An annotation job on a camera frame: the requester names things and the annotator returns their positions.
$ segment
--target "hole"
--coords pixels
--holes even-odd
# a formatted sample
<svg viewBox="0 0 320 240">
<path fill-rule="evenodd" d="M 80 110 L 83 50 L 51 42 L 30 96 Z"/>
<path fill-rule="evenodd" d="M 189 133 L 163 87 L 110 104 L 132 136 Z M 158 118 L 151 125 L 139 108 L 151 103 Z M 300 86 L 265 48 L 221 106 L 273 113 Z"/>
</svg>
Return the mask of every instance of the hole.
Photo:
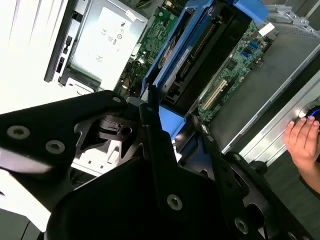
<svg viewBox="0 0 320 240">
<path fill-rule="evenodd" d="M 174 205 L 175 207 L 177 207 L 177 206 L 179 205 L 179 202 L 178 202 L 178 200 L 177 200 L 176 198 L 172 198 L 172 199 L 171 199 L 171 203 L 172 203 L 172 205 Z"/>
<path fill-rule="evenodd" d="M 245 207 L 245 210 L 249 219 L 254 219 L 254 221 L 252 221 L 252 225 L 255 229 L 258 230 L 265 225 L 265 217 L 257 205 L 250 203 Z"/>
<path fill-rule="evenodd" d="M 25 134 L 25 131 L 23 131 L 21 128 L 17 128 L 15 130 L 13 130 L 13 133 L 15 135 L 21 136 L 21 135 Z"/>
<path fill-rule="evenodd" d="M 56 144 L 56 143 L 52 143 L 52 144 L 50 145 L 50 148 L 52 148 L 52 149 L 54 149 L 54 150 L 59 150 L 59 149 L 60 149 L 60 146 L 59 146 L 58 144 Z"/>
<path fill-rule="evenodd" d="M 240 226 L 241 229 L 245 228 L 245 225 L 242 222 L 239 222 L 239 226 Z"/>
<path fill-rule="evenodd" d="M 205 175 L 206 177 L 208 177 L 208 172 L 207 172 L 207 170 L 203 169 L 200 173 L 203 174 L 203 175 Z"/>
<path fill-rule="evenodd" d="M 125 128 L 123 128 L 123 129 L 121 130 L 121 134 L 122 134 L 123 136 L 129 135 L 131 132 L 132 132 L 132 129 L 131 129 L 130 127 L 125 127 Z"/>
<path fill-rule="evenodd" d="M 64 62 L 65 62 L 65 58 L 64 57 L 60 57 L 58 67 L 56 68 L 56 72 L 57 73 L 61 72 L 61 69 L 62 69 L 62 66 L 64 65 Z"/>
</svg>

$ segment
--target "blue light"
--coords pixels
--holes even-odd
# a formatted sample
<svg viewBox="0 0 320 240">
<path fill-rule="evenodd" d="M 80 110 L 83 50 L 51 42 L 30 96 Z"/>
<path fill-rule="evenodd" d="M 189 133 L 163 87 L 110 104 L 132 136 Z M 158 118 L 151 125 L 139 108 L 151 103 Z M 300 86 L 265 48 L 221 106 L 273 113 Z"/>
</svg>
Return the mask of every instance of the blue light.
<svg viewBox="0 0 320 240">
<path fill-rule="evenodd" d="M 313 113 L 311 113 L 310 114 L 310 116 L 313 116 L 313 115 L 315 115 L 315 113 L 317 113 L 317 112 L 320 112 L 320 109 L 318 109 L 318 110 L 315 110 Z"/>
</svg>

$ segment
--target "metal panel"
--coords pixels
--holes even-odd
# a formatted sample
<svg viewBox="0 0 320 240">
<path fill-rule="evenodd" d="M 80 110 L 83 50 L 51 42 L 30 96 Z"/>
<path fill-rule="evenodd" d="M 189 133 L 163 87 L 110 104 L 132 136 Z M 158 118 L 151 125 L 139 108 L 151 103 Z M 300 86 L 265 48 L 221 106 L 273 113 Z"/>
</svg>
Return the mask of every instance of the metal panel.
<svg viewBox="0 0 320 240">
<path fill-rule="evenodd" d="M 109 26 L 118 22 L 119 32 L 115 33 Z M 93 1 L 72 68 L 101 81 L 102 89 L 113 90 L 146 24 L 145 17 L 117 0 Z"/>
<path fill-rule="evenodd" d="M 226 153 L 320 51 L 320 40 L 279 34 L 254 69 L 210 123 Z"/>
<path fill-rule="evenodd" d="M 272 164 L 286 150 L 282 136 L 288 123 L 296 119 L 307 104 L 320 95 L 320 71 L 282 108 L 282 110 L 240 152 L 247 162 Z"/>
</svg>

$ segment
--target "metal screw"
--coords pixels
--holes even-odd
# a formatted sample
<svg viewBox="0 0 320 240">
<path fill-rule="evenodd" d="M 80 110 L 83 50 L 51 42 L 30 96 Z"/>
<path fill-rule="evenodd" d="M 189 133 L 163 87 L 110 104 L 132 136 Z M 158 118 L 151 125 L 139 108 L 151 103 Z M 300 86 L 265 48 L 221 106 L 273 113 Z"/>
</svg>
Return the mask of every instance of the metal screw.
<svg viewBox="0 0 320 240">
<path fill-rule="evenodd" d="M 210 136 L 210 135 L 207 135 L 206 137 L 209 139 L 210 142 L 214 142 L 215 141 L 214 138 L 212 136 Z"/>
<path fill-rule="evenodd" d="M 177 195 L 170 194 L 166 201 L 172 210 L 180 211 L 182 209 L 182 201 Z"/>
<path fill-rule="evenodd" d="M 30 130 L 25 126 L 14 125 L 6 130 L 6 134 L 13 139 L 22 140 L 30 135 Z"/>
<path fill-rule="evenodd" d="M 118 98 L 118 97 L 116 97 L 116 96 L 114 96 L 114 97 L 112 98 L 112 100 L 115 101 L 115 102 L 117 102 L 117 103 L 121 103 L 121 99 Z"/>
<path fill-rule="evenodd" d="M 246 222 L 242 218 L 236 217 L 234 219 L 234 224 L 235 224 L 236 228 L 239 229 L 240 232 L 242 232 L 244 235 L 247 235 L 249 233 L 248 225 L 246 224 Z"/>
<path fill-rule="evenodd" d="M 238 161 L 241 161 L 241 157 L 239 157 L 237 154 L 233 154 L 234 158 Z"/>
<path fill-rule="evenodd" d="M 288 231 L 288 236 L 290 237 L 291 240 L 298 240 L 296 236 L 290 231 Z"/>
<path fill-rule="evenodd" d="M 51 154 L 62 154 L 66 146 L 58 140 L 50 140 L 45 144 L 45 149 Z"/>
</svg>

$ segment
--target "motherboard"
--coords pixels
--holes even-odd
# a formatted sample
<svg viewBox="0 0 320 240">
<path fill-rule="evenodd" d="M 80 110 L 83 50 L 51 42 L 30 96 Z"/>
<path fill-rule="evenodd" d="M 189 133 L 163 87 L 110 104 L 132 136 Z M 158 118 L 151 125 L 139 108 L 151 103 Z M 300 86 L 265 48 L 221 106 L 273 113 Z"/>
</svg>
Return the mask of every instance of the motherboard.
<svg viewBox="0 0 320 240">
<path fill-rule="evenodd" d="M 155 61 L 178 17 L 161 7 L 151 27 L 141 41 L 141 46 L 132 62 L 128 62 L 121 75 L 121 82 L 130 96 L 139 96 L 142 81 Z"/>
<path fill-rule="evenodd" d="M 259 34 L 252 21 L 223 69 L 214 76 L 198 104 L 199 119 L 209 122 L 246 80 L 246 75 L 263 64 L 262 57 L 271 41 Z"/>
</svg>

